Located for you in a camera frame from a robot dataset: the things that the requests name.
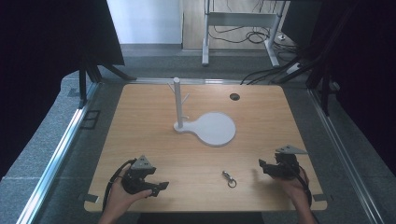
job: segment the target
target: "white desk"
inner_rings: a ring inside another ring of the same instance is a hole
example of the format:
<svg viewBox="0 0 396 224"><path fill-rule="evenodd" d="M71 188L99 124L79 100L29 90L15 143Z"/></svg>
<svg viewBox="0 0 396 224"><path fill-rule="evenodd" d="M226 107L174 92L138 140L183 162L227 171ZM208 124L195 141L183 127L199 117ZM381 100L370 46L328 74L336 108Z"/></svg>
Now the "white desk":
<svg viewBox="0 0 396 224"><path fill-rule="evenodd" d="M274 39L277 28L282 18L286 1L276 14L261 13L229 13L229 12L210 12L210 0L205 0L205 35L202 45L202 65L209 65L209 26L251 26L251 27L269 27L271 28L270 37L264 41L268 55L273 67L278 67L279 62L273 50Z"/></svg>

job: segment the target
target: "metal frame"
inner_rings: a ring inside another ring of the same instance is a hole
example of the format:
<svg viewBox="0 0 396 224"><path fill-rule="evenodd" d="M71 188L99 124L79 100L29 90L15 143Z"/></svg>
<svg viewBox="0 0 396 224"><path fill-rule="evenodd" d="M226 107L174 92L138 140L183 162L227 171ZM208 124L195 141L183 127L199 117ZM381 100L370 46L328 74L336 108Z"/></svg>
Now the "metal frame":
<svg viewBox="0 0 396 224"><path fill-rule="evenodd" d="M251 26L271 28L270 37L264 41L273 67L279 67L273 44L286 1L276 14L210 12L210 0L205 0L205 34L202 44L202 65L209 65L209 26Z"/></svg>
<svg viewBox="0 0 396 224"><path fill-rule="evenodd" d="M321 109L320 100L317 93L313 90L308 89L308 94L315 105L315 108L323 123L323 126L332 141L332 145L334 146L334 149L338 154L340 162L343 164L346 170L346 175L349 177L352 187L356 191L356 194L361 201L361 205L366 212L370 223L384 223L384 220L382 219L381 214L379 214L377 205L375 204L373 197L371 196L369 190L366 188L363 180L361 179L361 175L353 164L352 159L350 159L340 136L332 125L332 121Z"/></svg>
<svg viewBox="0 0 396 224"><path fill-rule="evenodd" d="M170 83L173 79L172 78L138 78L135 81L129 81L127 83L134 83L134 84L167 84ZM223 85L235 85L239 84L239 81L236 80L228 80L228 79L193 79L193 78L186 78L181 79L183 80L183 84L223 84ZM93 97L98 89L97 83L92 83L89 89L89 99ZM366 212L367 217L369 218L371 223L384 223L375 201L371 196L370 192L366 188L364 182L361 179L360 174L358 173L357 169L355 168L352 160L350 159L349 155L347 154L347 150L339 137L337 131L335 130L334 126L332 125L332 121L320 107L320 100L318 95L313 90L307 90L308 95L311 97L311 100L318 112L318 115L325 127L328 135L330 136L334 149L337 152L341 163L344 165L346 169L346 174L351 181L353 188L355 189L358 198L361 201L362 207ZM87 104L78 109L72 118L69 126L67 127L64 136L62 137L59 145L57 146L52 158L49 161L49 164L44 171L43 175L41 176L38 184L35 187L34 192L32 193L29 201L25 205L20 218L18 219L17 223L32 223L35 215L37 214L41 204L44 202L44 199L50 189L50 186L58 172L62 161L72 143L73 138L77 134L78 127L82 122L84 115L86 114L91 101L88 100Z"/></svg>
<svg viewBox="0 0 396 224"><path fill-rule="evenodd" d="M92 83L88 92L88 97L92 98L94 93L98 88L97 83ZM76 110L73 118L71 119L69 125L64 132L64 136L59 142L58 146L55 149L51 159L49 160L49 164L47 165L43 175L40 177L37 185L35 186L35 190L30 196L29 201L23 208L21 215L17 221L17 223L32 223L35 219L35 215L41 207L41 204L44 202L44 199L52 185L52 182L61 167L62 161L72 143L73 138L77 134L78 127L82 122L84 115L87 113L87 107L89 106L91 101L88 101L87 104Z"/></svg>

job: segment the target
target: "wooden table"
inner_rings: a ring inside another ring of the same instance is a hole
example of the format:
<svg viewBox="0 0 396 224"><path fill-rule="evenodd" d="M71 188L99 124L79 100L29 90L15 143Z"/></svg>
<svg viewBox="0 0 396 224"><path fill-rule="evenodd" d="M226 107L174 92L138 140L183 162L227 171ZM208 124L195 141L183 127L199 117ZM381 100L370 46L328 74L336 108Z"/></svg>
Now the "wooden table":
<svg viewBox="0 0 396 224"><path fill-rule="evenodd" d="M285 145L305 149L284 92L277 86L181 85L184 115L198 119L210 111L229 115L234 139L224 147L208 147L190 133L174 130L175 97L167 85L131 84L124 87L98 162L90 194L97 203L85 202L88 211L101 211L108 179L126 161L146 155L157 167L147 182L169 181L158 197L134 203L136 212L278 211L294 207L280 186L262 172L259 159L276 164L275 152ZM233 101L230 94L240 95ZM297 155L310 179L312 194L322 194L308 155ZM231 189L222 175L236 181ZM325 201L313 201L323 210Z"/></svg>

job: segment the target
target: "black curtain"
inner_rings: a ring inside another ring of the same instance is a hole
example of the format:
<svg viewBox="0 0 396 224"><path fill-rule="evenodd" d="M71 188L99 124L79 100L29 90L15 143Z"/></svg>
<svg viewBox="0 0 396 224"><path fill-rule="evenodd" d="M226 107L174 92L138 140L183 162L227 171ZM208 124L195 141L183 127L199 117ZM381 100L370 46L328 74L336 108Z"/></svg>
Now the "black curtain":
<svg viewBox="0 0 396 224"><path fill-rule="evenodd" d="M0 52L4 176L83 56L109 64L123 58L106 0L1 1Z"/></svg>
<svg viewBox="0 0 396 224"><path fill-rule="evenodd" d="M360 1L332 56L337 99L396 174L396 2Z"/></svg>

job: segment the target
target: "human hand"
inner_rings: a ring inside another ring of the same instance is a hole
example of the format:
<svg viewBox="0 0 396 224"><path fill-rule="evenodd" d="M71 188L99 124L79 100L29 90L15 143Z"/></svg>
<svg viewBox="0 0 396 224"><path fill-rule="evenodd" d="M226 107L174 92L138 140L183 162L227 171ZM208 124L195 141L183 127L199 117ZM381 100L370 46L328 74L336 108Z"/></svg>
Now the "human hand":
<svg viewBox="0 0 396 224"><path fill-rule="evenodd" d="M120 176L124 176L126 169L120 172ZM136 202L137 200L147 198L151 193L151 189L140 191L136 194L129 194L126 192L121 184L121 177L116 178L111 187L107 205L105 211L103 212L99 223L116 223L116 221L128 210L128 208Z"/></svg>
<svg viewBox="0 0 396 224"><path fill-rule="evenodd" d="M280 177L273 177L271 176L276 182L279 183L279 185L282 187L282 189L288 194L288 196L291 198L291 201L296 208L299 221L298 223L300 224L314 224L315 219L314 216L311 212L311 209L309 207L309 202L308 198L306 196L306 193L304 191L303 185L300 183L300 181L297 178L293 178L292 180L289 179L284 179ZM303 168L300 167L300 177L301 179L305 182L305 184L308 186L309 179L308 176L306 175L306 172Z"/></svg>
<svg viewBox="0 0 396 224"><path fill-rule="evenodd" d="M297 178L293 178L292 180L289 180L280 177L273 177L273 176L271 177L274 180L276 180L276 182L279 183L279 185L282 187L282 189L286 192L286 194L288 194L288 196L291 199L293 199L297 195L304 194L304 187ZM308 176L306 175L305 170L302 167L300 167L300 177L308 186L309 179Z"/></svg>

